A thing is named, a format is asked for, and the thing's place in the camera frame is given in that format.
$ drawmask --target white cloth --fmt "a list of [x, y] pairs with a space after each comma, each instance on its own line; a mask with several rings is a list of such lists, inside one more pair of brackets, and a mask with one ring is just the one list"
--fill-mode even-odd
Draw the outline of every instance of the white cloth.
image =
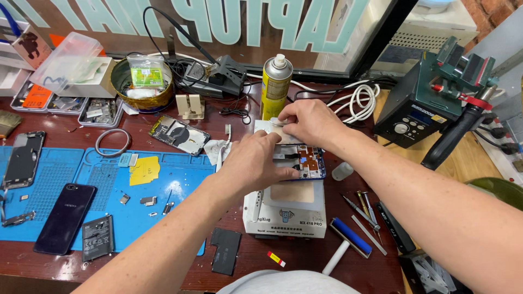
[[[218, 152], [220, 152], [220, 148], [222, 148], [226, 142], [227, 141], [225, 140], [209, 140], [209, 142], [203, 146], [203, 149], [205, 150], [207, 157], [209, 157], [209, 161], [212, 165], [218, 163]], [[232, 142], [229, 142], [229, 145], [225, 148], [225, 151], [223, 151], [222, 161], [227, 158], [227, 155], [231, 151], [231, 145]]]
[[223, 287], [216, 294], [330, 293], [360, 294], [346, 284], [308, 270], [260, 270]]

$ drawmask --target right hand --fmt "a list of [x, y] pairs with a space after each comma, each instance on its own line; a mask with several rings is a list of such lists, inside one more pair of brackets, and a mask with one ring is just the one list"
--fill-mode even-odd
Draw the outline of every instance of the right hand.
[[318, 99], [302, 99], [287, 105], [278, 116], [278, 120], [286, 120], [288, 125], [283, 132], [293, 135], [307, 145], [327, 148], [327, 143], [347, 127]]

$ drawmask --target black battery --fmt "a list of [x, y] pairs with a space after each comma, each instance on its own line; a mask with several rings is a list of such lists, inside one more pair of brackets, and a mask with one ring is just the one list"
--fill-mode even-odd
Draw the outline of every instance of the black battery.
[[115, 249], [112, 216], [107, 215], [82, 224], [82, 240], [84, 262], [111, 253]]

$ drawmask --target brush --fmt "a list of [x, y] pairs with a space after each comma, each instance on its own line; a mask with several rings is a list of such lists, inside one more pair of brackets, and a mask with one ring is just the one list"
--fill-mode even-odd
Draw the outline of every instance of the brush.
[[7, 138], [21, 122], [21, 116], [0, 110], [0, 139]]
[[322, 271], [322, 274], [328, 276], [331, 274], [334, 267], [338, 264], [345, 251], [352, 246], [361, 256], [369, 258], [372, 252], [372, 247], [367, 244], [360, 236], [358, 236], [353, 230], [351, 230], [346, 224], [339, 220], [339, 218], [333, 218], [330, 227], [343, 239], [342, 244], [338, 250], [331, 257], [331, 260], [327, 263]]
[[231, 135], [232, 135], [231, 125], [225, 125], [225, 134], [229, 135], [229, 138], [227, 139], [227, 142], [225, 142], [225, 144], [218, 151], [218, 162], [216, 163], [216, 172], [218, 172], [222, 168], [223, 152], [225, 151], [225, 149], [227, 148], [229, 143], [231, 143]]

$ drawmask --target blue roller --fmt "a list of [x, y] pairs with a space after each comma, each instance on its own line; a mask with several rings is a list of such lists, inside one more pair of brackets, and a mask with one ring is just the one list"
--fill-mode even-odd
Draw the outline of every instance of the blue roller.
[[358, 246], [365, 254], [369, 254], [372, 251], [372, 247], [363, 241], [353, 230], [351, 230], [346, 224], [339, 220], [339, 218], [334, 218], [332, 225], [340, 231], [346, 238]]

